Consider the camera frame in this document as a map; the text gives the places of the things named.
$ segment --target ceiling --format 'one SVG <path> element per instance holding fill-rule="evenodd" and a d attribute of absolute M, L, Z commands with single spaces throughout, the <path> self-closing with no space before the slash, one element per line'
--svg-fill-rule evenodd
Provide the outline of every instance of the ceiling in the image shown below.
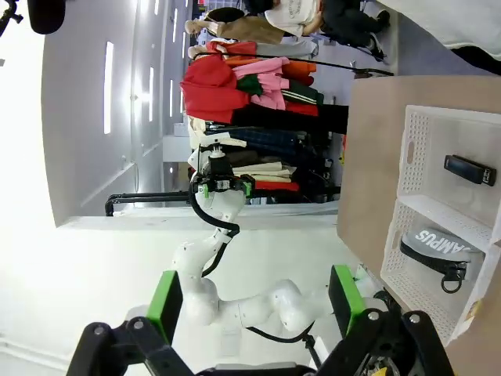
<path fill-rule="evenodd" d="M 63 26 L 45 38 L 43 141 L 57 225 L 75 215 L 103 215 L 112 193 L 162 190 L 161 139 L 182 119 L 183 31 L 191 6 L 191 0 L 68 2 Z M 106 61 L 111 74 L 105 75 Z"/>

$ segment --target white t-shirt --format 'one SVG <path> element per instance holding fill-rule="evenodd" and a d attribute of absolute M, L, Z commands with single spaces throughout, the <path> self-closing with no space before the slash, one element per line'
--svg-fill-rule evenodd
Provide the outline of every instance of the white t-shirt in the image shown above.
<path fill-rule="evenodd" d="M 274 27 L 301 37 L 306 24 L 313 21 L 318 0 L 281 0 L 280 4 L 265 12 Z"/>

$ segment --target black microphone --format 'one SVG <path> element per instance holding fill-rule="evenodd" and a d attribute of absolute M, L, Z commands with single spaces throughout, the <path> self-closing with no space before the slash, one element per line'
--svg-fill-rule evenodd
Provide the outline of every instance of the black microphone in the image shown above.
<path fill-rule="evenodd" d="M 37 34 L 51 34 L 64 21 L 66 0 L 27 0 L 30 24 Z"/>

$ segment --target red hoodie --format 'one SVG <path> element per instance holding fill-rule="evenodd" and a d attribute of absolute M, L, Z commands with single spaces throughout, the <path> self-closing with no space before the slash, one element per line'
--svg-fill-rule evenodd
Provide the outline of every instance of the red hoodie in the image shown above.
<path fill-rule="evenodd" d="M 199 119 L 230 124 L 233 110 L 249 104 L 249 95 L 236 88 L 236 76 L 220 55 L 193 62 L 181 88 L 186 113 Z"/>

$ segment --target black sneaker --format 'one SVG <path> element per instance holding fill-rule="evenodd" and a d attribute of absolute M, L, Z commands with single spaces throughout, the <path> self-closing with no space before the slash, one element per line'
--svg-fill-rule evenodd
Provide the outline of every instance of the black sneaker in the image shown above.
<path fill-rule="evenodd" d="M 376 58 L 376 60 L 383 60 L 386 55 L 384 55 L 383 49 L 381 48 L 381 44 L 377 40 L 377 37 L 374 33 L 370 33 L 370 38 L 373 40 L 374 47 L 370 49 L 370 54 Z"/>
<path fill-rule="evenodd" d="M 390 13 L 387 10 L 381 10 L 377 14 L 376 20 L 383 28 L 390 27 Z"/>

